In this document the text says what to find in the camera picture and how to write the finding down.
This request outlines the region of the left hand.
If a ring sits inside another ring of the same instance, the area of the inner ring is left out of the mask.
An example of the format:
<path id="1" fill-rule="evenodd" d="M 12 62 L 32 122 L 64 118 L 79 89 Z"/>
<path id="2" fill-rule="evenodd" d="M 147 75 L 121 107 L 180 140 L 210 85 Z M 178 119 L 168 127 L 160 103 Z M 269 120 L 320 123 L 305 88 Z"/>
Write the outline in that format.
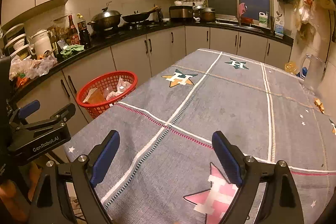
<path id="1" fill-rule="evenodd" d="M 41 170 L 35 162 L 31 162 L 29 170 L 30 188 L 27 195 L 29 201 L 33 200 L 40 175 Z M 19 190 L 11 180 L 1 184 L 1 201 L 3 202 L 9 215 L 11 215 L 14 223 L 27 222 L 29 218 L 29 209 L 25 209 L 24 202 L 19 200 Z"/>

